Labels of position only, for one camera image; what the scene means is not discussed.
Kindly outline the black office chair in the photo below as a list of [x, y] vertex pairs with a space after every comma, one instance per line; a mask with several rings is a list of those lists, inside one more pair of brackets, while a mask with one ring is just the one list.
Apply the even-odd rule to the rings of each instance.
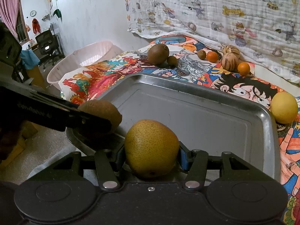
[[35, 37], [38, 44], [40, 54], [43, 56], [40, 60], [43, 69], [46, 69], [46, 64], [52, 62], [54, 66], [56, 59], [63, 59], [65, 57], [60, 48], [60, 43], [57, 35], [53, 34], [51, 30], [46, 30]]

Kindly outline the colourful anime poster mat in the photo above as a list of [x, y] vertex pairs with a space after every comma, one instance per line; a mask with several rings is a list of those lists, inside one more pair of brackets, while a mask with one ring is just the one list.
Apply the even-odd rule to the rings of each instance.
[[[111, 60], [98, 61], [66, 73], [59, 81], [62, 93], [72, 103], [82, 104], [95, 99], [118, 80], [134, 73], [148, 73], [166, 78], [182, 80], [217, 89], [228, 94], [257, 102], [270, 110], [272, 98], [285, 92], [252, 74], [241, 76], [223, 69], [219, 62], [201, 60], [196, 53], [218, 51], [207, 47], [188, 36], [163, 36], [152, 42], [165, 44], [170, 55], [175, 57], [175, 66], [154, 66], [149, 63], [144, 47], [136, 51], [123, 52]], [[287, 190], [288, 204], [283, 221], [285, 224], [299, 224], [299, 98], [297, 118], [288, 124], [277, 122], [281, 157], [281, 184]]]

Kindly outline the pink curtain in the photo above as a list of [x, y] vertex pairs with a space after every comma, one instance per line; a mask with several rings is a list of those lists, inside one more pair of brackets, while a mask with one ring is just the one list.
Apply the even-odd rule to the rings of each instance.
[[18, 39], [16, 24], [20, 8], [20, 0], [0, 0], [0, 2], [1, 20], [7, 26], [11, 34]]

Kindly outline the grey metal baking tray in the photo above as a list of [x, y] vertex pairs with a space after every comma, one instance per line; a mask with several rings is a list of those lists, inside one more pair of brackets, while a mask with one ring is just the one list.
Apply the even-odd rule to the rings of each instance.
[[121, 142], [142, 119], [169, 127], [189, 150], [213, 156], [232, 152], [280, 180], [275, 121], [260, 104], [219, 90], [149, 74], [132, 74], [101, 95], [123, 120], [114, 139]]

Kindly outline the small orange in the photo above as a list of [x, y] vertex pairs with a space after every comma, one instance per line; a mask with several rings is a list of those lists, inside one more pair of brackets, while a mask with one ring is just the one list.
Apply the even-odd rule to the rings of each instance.
[[219, 55], [218, 53], [214, 52], [214, 51], [209, 51], [207, 54], [206, 54], [206, 58], [209, 62], [217, 62], [219, 60]]
[[240, 62], [237, 66], [237, 71], [241, 76], [248, 76], [251, 69], [247, 62]]

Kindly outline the pink plastic basket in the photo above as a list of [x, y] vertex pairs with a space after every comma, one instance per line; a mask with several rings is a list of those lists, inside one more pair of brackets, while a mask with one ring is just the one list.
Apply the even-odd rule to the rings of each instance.
[[89, 66], [95, 62], [111, 60], [123, 53], [121, 48], [109, 41], [100, 41], [75, 50], [59, 61], [48, 73], [47, 82], [60, 90], [59, 81], [66, 73], [78, 68]]

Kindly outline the cartoon print cloth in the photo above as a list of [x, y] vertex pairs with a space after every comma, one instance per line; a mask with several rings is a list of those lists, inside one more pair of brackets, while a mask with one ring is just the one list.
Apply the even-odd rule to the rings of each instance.
[[299, 84], [299, 0], [124, 0], [128, 30], [147, 39], [179, 33]]

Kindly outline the round wall clock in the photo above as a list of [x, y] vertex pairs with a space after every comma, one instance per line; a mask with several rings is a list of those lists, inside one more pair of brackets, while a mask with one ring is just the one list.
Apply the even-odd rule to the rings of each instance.
[[30, 16], [31, 16], [31, 17], [35, 17], [36, 14], [37, 14], [37, 12], [36, 12], [35, 10], [32, 10], [32, 11], [30, 12]]

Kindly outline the round yellow fruit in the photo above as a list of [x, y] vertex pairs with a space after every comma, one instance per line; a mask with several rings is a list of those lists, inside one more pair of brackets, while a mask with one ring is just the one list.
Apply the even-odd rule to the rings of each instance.
[[291, 123], [297, 118], [297, 101], [290, 93], [279, 92], [272, 98], [270, 111], [278, 123]]

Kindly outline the yellow-green pear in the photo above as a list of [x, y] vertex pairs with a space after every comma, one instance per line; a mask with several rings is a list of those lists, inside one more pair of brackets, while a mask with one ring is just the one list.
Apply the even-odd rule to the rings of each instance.
[[162, 176], [176, 164], [179, 139], [164, 124], [150, 119], [135, 123], [124, 140], [130, 168], [139, 175]]

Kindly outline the striped melon fruit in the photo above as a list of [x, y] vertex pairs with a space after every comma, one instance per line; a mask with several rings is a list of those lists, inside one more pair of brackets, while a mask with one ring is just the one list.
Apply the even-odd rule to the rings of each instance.
[[222, 57], [222, 60], [221, 60], [221, 65], [222, 65], [223, 69], [225, 69], [229, 72], [236, 71], [238, 63], [239, 63], [239, 59], [233, 53], [224, 54]]
[[241, 53], [236, 46], [226, 45], [223, 47], [223, 54], [233, 53], [238, 59], [241, 57]]

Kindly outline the large brown kiwi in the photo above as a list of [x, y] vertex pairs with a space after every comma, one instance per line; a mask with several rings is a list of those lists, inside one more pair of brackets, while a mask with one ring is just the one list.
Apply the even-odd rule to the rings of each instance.
[[155, 44], [148, 53], [148, 62], [151, 65], [159, 65], [164, 63], [169, 57], [169, 48], [165, 44]]

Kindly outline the small brown kiwi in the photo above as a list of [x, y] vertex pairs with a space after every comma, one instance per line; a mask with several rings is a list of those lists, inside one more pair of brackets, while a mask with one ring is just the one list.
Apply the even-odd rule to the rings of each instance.
[[197, 52], [197, 56], [201, 59], [201, 60], [205, 60], [206, 59], [206, 52], [201, 49]]

